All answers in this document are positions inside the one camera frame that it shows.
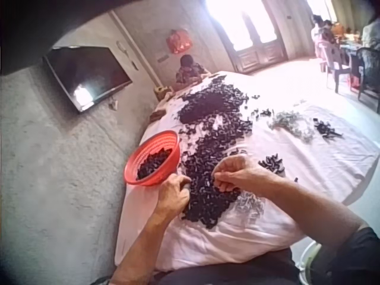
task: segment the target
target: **black shirt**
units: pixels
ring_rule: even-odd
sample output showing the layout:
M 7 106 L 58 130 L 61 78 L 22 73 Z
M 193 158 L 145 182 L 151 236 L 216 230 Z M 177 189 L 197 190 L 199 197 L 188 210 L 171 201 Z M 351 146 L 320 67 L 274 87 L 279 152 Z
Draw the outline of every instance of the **black shirt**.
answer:
M 380 241 L 371 228 L 355 233 L 326 267 L 322 284 L 380 284 Z M 299 270 L 290 249 L 270 252 L 242 264 L 217 264 L 158 274 L 159 285 L 295 285 Z

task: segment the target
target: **flat screen television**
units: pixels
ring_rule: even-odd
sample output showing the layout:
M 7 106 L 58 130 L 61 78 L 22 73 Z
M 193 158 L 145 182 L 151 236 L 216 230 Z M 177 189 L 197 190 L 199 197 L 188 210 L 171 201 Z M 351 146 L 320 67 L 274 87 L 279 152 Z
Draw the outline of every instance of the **flat screen television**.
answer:
M 45 61 L 79 112 L 132 83 L 108 47 L 54 47 Z

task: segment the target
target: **tiled floor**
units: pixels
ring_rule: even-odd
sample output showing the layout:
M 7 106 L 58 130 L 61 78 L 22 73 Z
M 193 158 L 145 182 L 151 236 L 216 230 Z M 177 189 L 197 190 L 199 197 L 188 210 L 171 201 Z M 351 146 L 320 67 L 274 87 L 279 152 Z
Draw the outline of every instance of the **tiled floor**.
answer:
M 326 73 L 321 73 L 314 59 L 286 62 L 252 74 L 260 92 L 279 92 L 284 101 L 295 97 L 318 102 L 336 115 L 360 128 L 365 136 L 380 147 L 380 115 L 376 113 L 377 101 L 363 95 L 360 102 L 357 92 L 350 91 L 348 76 L 342 75 L 339 94 L 334 92 L 334 79 L 330 76 L 328 88 Z M 350 208 L 365 219 L 380 235 L 380 166 L 365 193 Z M 311 243 L 305 238 L 292 246 L 293 259 L 297 262 L 303 250 Z

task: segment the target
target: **red colander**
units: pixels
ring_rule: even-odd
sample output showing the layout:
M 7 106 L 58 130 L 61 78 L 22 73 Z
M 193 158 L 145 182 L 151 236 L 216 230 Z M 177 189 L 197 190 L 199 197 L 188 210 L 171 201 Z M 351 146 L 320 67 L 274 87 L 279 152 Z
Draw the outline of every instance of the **red colander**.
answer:
M 136 180 L 137 170 L 149 154 L 158 153 L 161 148 L 172 148 L 172 153 L 155 172 Z M 131 185 L 153 186 L 162 183 L 171 173 L 176 172 L 179 163 L 179 138 L 175 131 L 164 131 L 154 135 L 139 146 L 130 156 L 124 169 L 125 182 Z

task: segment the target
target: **concrete wall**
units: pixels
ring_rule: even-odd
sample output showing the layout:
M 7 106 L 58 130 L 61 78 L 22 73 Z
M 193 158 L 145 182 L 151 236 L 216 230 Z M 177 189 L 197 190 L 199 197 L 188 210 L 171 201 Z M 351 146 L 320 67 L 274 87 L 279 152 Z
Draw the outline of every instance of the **concrete wall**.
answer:
M 363 28 L 368 24 L 368 21 L 373 17 L 375 11 L 364 0 L 351 0 L 351 8 L 354 20 L 354 29 L 363 32 Z
M 115 10 L 163 84 L 175 82 L 179 59 L 170 53 L 166 38 L 172 29 L 186 29 L 194 46 L 188 50 L 211 72 L 233 71 L 205 6 L 198 0 L 143 0 Z M 159 63 L 161 58 L 168 58 Z
M 280 30 L 289 60 L 314 56 L 311 9 L 305 0 L 266 0 Z
M 364 0 L 332 0 L 338 21 L 353 31 L 363 31 L 374 15 L 373 8 Z
M 17 284 L 86 285 L 113 273 L 124 165 L 157 104 L 107 14 L 58 45 L 110 47 L 133 84 L 117 112 L 104 101 L 77 115 L 40 65 L 1 78 L 1 258 Z

